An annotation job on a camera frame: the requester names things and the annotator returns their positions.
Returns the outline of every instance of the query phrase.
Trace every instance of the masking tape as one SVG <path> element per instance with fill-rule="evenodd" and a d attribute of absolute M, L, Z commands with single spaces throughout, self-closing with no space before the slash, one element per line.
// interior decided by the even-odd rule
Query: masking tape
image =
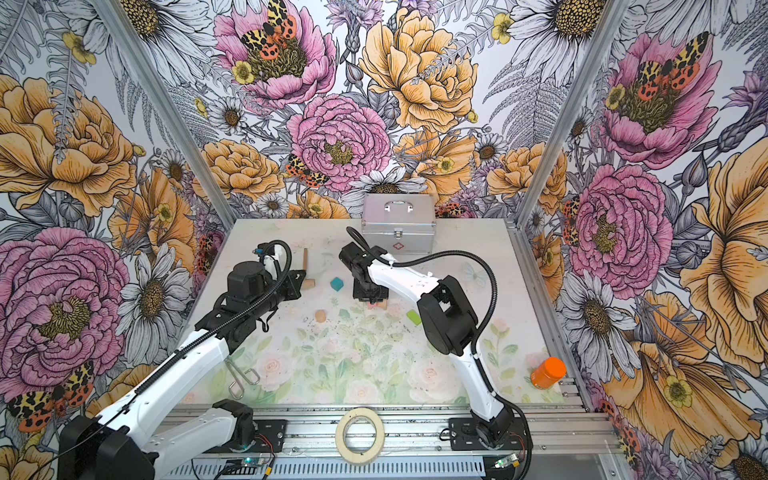
<path fill-rule="evenodd" d="M 346 435 L 349 426 L 361 417 L 371 422 L 373 428 L 376 430 L 376 438 L 373 440 L 373 445 L 370 449 L 362 453 L 353 452 L 344 442 L 344 436 Z M 373 462 L 384 448 L 384 422 L 382 422 L 376 412 L 371 409 L 358 408 L 349 410 L 336 426 L 336 448 L 339 450 L 342 458 L 351 464 L 366 465 Z"/>

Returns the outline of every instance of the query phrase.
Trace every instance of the orange lid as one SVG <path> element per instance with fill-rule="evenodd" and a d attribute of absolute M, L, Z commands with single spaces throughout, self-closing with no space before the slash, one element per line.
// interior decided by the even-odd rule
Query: orange lid
<path fill-rule="evenodd" d="M 565 376 L 565 364 L 556 357 L 549 357 L 541 364 L 544 374 L 552 379 L 561 379 Z"/>

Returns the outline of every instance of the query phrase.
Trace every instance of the case handle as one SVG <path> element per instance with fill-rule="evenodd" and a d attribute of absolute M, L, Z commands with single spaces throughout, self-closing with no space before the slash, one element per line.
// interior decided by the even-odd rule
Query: case handle
<path fill-rule="evenodd" d="M 390 211 L 389 205 L 408 205 L 408 213 L 413 212 L 413 204 L 411 202 L 405 202 L 403 200 L 392 200 L 384 204 L 384 210 Z"/>

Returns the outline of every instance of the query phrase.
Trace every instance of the table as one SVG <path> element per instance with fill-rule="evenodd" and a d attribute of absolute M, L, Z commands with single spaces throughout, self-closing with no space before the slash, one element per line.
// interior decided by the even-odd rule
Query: table
<path fill-rule="evenodd" d="M 299 300 L 281 303 L 270 331 L 257 328 L 231 356 L 242 370 L 252 368 L 261 377 L 258 385 L 245 385 L 240 402 L 249 406 L 466 404 L 466 391 L 453 365 L 429 344 L 423 328 L 407 318 L 415 305 L 396 293 L 390 295 L 387 310 L 370 310 L 353 299 L 352 276 L 338 258 L 351 241 L 347 226 L 359 230 L 360 220 L 238 220 L 191 311 L 187 333 L 227 288 L 227 274 L 235 264 L 256 260 L 253 249 L 258 243 L 284 240 L 293 251 L 293 269 L 302 267 L 303 249 L 309 249 L 307 278 L 314 279 L 316 286 L 303 290 Z M 476 253 L 497 277 L 498 305 L 478 343 L 497 390 L 516 403 L 563 403 L 559 386 L 539 390 L 530 382 L 531 371 L 548 354 L 504 221 L 437 219 L 433 251 L 440 250 Z M 415 270 L 454 276 L 478 318 L 483 318 L 490 285 L 479 265 L 462 257 L 444 257 Z M 344 282 L 339 292 L 330 286 L 335 277 Z M 317 310 L 325 310 L 323 323 L 316 321 Z M 184 403 L 210 404 L 230 398 L 232 381 L 222 365 L 209 372 Z"/>

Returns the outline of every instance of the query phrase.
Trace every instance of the case lid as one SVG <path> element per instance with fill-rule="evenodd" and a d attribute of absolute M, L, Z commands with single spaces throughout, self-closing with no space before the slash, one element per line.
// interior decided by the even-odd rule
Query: case lid
<path fill-rule="evenodd" d="M 427 194 L 367 194 L 362 219 L 368 224 L 435 225 L 435 203 Z"/>

